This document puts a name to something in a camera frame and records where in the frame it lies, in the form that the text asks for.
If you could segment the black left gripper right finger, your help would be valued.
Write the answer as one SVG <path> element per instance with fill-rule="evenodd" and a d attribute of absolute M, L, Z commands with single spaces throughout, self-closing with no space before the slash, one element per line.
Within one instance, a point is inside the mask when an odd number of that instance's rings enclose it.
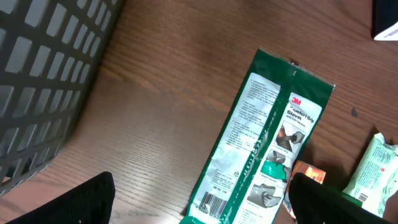
<path fill-rule="evenodd" d="M 291 179 L 289 199 L 298 224 L 389 224 L 303 173 Z"/>

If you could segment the small orange white carton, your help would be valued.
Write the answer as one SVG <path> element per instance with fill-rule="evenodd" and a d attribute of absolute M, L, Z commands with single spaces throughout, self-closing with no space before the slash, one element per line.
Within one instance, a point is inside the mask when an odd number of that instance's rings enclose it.
<path fill-rule="evenodd" d="M 293 179 L 293 176 L 296 173 L 302 173 L 305 174 L 307 177 L 313 179 L 314 181 L 322 184 L 325 176 L 326 176 L 326 172 L 324 170 L 321 170 L 313 165 L 307 164 L 304 161 L 297 161 L 293 167 L 293 170 L 290 174 L 290 180 L 289 183 L 287 185 L 287 189 L 285 192 L 285 197 L 284 197 L 284 201 L 283 201 L 283 205 L 286 208 L 286 210 L 288 211 L 288 213 L 290 214 L 290 216 L 292 217 L 292 219 L 294 221 L 296 221 L 296 216 L 294 214 L 290 199 L 289 199 L 289 187 L 290 187 L 290 183 Z"/>

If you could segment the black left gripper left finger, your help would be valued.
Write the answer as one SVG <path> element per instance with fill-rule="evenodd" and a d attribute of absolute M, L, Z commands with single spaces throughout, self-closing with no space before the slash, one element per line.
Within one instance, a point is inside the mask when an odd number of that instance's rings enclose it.
<path fill-rule="evenodd" d="M 113 175 L 105 171 L 7 224 L 108 224 L 115 193 Z"/>

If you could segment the green white packet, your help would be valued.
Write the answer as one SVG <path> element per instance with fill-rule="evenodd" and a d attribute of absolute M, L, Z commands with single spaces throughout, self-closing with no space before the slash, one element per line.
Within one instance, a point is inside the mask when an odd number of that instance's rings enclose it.
<path fill-rule="evenodd" d="M 184 223 L 273 223 L 334 90 L 258 50 L 189 200 Z"/>

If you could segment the light teal wipes pack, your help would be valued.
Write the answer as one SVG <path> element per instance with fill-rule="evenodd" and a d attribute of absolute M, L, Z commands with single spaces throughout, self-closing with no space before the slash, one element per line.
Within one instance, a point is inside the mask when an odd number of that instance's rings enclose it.
<path fill-rule="evenodd" d="M 388 199 L 397 192 L 397 146 L 375 134 L 343 192 L 382 218 Z"/>

